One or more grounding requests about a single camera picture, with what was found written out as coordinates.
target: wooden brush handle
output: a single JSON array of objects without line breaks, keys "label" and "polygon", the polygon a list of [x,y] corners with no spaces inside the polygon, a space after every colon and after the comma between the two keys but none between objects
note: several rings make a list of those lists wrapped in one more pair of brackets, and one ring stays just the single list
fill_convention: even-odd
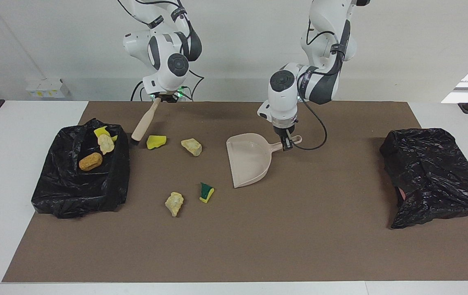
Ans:
[{"label": "wooden brush handle", "polygon": [[134,130],[134,133],[132,133],[133,140],[141,141],[142,137],[146,133],[146,130],[150,126],[150,123],[152,123],[157,106],[159,106],[160,102],[160,98],[155,99],[150,109],[144,114],[144,116],[142,116],[141,121],[139,121],[136,129]]}]

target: sponge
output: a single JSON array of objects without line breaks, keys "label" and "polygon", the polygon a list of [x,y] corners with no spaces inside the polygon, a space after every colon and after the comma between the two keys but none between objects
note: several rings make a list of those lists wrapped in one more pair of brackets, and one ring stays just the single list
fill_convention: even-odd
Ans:
[{"label": "sponge", "polygon": [[172,217],[177,217],[177,213],[179,209],[181,209],[183,201],[185,201],[185,199],[180,193],[173,192],[170,194],[165,202],[165,206],[170,210],[170,213],[172,213]]},{"label": "sponge", "polygon": [[93,153],[79,161],[79,168],[83,171],[90,171],[103,164],[103,156],[100,153]]},{"label": "sponge", "polygon": [[101,134],[97,138],[97,144],[99,144],[99,147],[101,149],[101,152],[103,152],[103,155],[106,155],[106,153],[110,153],[114,150],[114,141],[110,136],[107,136],[106,134]]},{"label": "sponge", "polygon": [[186,139],[181,142],[181,145],[187,149],[194,157],[197,157],[203,151],[203,146],[194,138]]},{"label": "sponge", "polygon": [[205,183],[201,183],[201,197],[199,198],[203,203],[208,203],[210,197],[214,193],[214,188]]},{"label": "sponge", "polygon": [[155,148],[165,145],[166,142],[166,136],[149,136],[148,140],[146,141],[146,147],[149,150],[153,150]]},{"label": "sponge", "polygon": [[[110,132],[108,132],[106,130],[106,127],[108,126],[105,126],[105,127],[101,127],[101,128],[97,128],[94,130],[94,134],[95,134],[95,137],[99,138],[99,136],[105,134],[107,136],[110,136]],[[112,138],[112,141],[115,142],[116,140],[118,140],[118,136],[114,136],[114,137],[111,137]]]}]

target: green light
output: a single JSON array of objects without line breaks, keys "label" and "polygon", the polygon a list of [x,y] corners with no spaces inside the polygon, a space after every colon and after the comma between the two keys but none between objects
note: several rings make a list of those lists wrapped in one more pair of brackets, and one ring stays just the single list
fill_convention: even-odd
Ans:
[{"label": "green light", "polygon": [[183,87],[180,87],[176,92],[177,97],[179,97],[179,98],[183,97],[183,95],[181,93],[179,93],[179,92],[183,92]]}]

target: brown paper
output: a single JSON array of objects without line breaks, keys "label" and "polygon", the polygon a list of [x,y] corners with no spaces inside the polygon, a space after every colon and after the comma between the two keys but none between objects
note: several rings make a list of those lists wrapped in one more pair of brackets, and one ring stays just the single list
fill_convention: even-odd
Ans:
[{"label": "brown paper", "polygon": [[[392,129],[419,127],[408,104],[312,105],[329,140],[322,149],[273,154],[256,184],[233,189],[226,140],[279,138],[257,103],[163,103],[147,136],[168,142],[131,147],[127,203],[76,220],[36,214],[4,282],[238,282],[468,280],[468,217],[389,229],[396,195],[378,151]],[[150,103],[90,102],[80,123],[97,118],[131,133]],[[299,106],[294,135],[322,140]],[[203,145],[193,157],[179,143]],[[215,188],[199,200],[200,182]],[[171,192],[185,197],[177,218]]]}]

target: black cable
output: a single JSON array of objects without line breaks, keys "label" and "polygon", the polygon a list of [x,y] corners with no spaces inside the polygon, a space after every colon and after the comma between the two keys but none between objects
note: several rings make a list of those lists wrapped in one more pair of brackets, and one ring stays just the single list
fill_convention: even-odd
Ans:
[{"label": "black cable", "polygon": [[123,3],[121,3],[121,0],[118,0],[119,4],[121,5],[121,7],[123,7],[123,9],[125,9],[125,11],[132,17],[134,18],[136,21],[142,23],[142,24],[146,24],[148,26],[148,24],[138,18],[136,18],[133,14],[130,13],[130,11],[123,5]]},{"label": "black cable", "polygon": [[193,101],[194,100],[194,92],[196,92],[196,89],[198,88],[199,84],[204,80],[204,77],[194,73],[192,70],[189,70],[189,72],[191,72],[196,77],[200,78],[199,81],[194,86],[194,89],[190,92],[190,97],[192,97],[192,101]]},{"label": "black cable", "polygon": [[[299,78],[297,80],[297,88],[299,90],[299,82],[301,81],[301,78],[303,78],[305,76],[306,73],[302,73],[301,75],[299,75]],[[290,132],[287,130],[287,135],[288,135],[288,139],[292,142],[292,144],[297,147],[298,149],[300,150],[304,150],[304,151],[314,151],[314,150],[317,150],[319,149],[320,147],[324,146],[326,143],[327,143],[327,140],[328,140],[328,137],[329,137],[329,133],[327,131],[327,127],[325,126],[325,124],[323,123],[323,120],[318,116],[318,114],[316,114],[316,112],[314,112],[314,110],[307,104],[307,101],[305,101],[305,98],[303,97],[303,95],[301,95],[301,92],[298,91],[298,94],[299,94],[299,98],[301,99],[301,101],[303,102],[303,104],[305,104],[305,107],[307,107],[307,109],[316,117],[316,119],[318,119],[318,121],[321,123],[321,125],[323,126],[323,131],[325,133],[325,138],[323,140],[323,142],[316,146],[316,147],[302,147],[302,146],[299,146],[297,145],[294,140],[292,140],[292,136],[290,135]]]},{"label": "black cable", "polygon": [[139,0],[135,0],[135,2],[138,2],[139,4],[144,4],[144,5],[150,5],[150,4],[162,4],[162,3],[167,3],[167,4],[172,4],[172,5],[175,5],[177,8],[181,8],[183,6],[179,5],[179,4],[176,4],[174,2],[170,2],[170,1],[152,1],[152,2],[141,2]]},{"label": "black cable", "polygon": [[310,30],[312,30],[312,29],[311,29],[311,25],[312,25],[312,22],[311,22],[310,19],[309,19],[309,20],[308,20],[308,30],[307,30],[307,45],[312,44],[312,42],[314,42],[316,39],[318,39],[319,36],[321,36],[321,35],[323,35],[323,34],[331,34],[331,35],[333,35],[334,38],[335,38],[335,33],[334,33],[334,32],[332,32],[332,31],[323,31],[323,32],[318,33],[318,34],[316,35],[316,37],[314,37],[314,39],[312,39],[312,40],[309,42],[309,41],[308,41],[308,35],[310,34]]},{"label": "black cable", "polygon": [[144,89],[145,89],[145,88],[143,87],[143,88],[141,88],[140,91],[139,91],[139,99],[141,99],[141,101],[142,101],[142,91],[143,91]]},{"label": "black cable", "polygon": [[131,97],[130,97],[130,101],[134,101],[135,92],[136,92],[137,88],[139,88],[139,86],[140,86],[141,84],[142,84],[142,81],[139,82],[139,83],[136,85],[136,87],[134,88],[134,91],[132,92],[132,95],[131,95]]},{"label": "black cable", "polygon": [[194,101],[194,98],[192,97],[192,89],[189,86],[181,86],[181,89],[188,89],[190,91],[190,97],[189,99],[191,101]]},{"label": "black cable", "polygon": [[184,97],[186,97],[187,99],[190,99],[191,101],[193,101],[193,99],[191,99],[188,95],[186,95],[184,92],[181,92],[181,91],[177,91],[177,93],[179,93],[180,95],[183,95]]},{"label": "black cable", "polygon": [[318,75],[336,75],[337,73],[339,73],[341,71],[341,69],[343,68],[343,61],[345,59],[345,56],[344,54],[342,54],[341,52],[338,52],[337,53],[337,57],[336,57],[336,60],[334,62],[334,65],[332,66],[332,68],[330,69],[330,71],[328,71],[327,73],[322,73],[322,72],[316,72],[316,71],[313,71],[312,73],[313,74],[318,74]]},{"label": "black cable", "polygon": [[185,17],[185,20],[187,21],[187,24],[188,24],[188,36],[187,36],[187,40],[188,40],[190,36],[192,35],[192,32],[194,31],[194,27],[192,26],[192,23],[188,20],[186,15],[183,15],[183,17]]}]

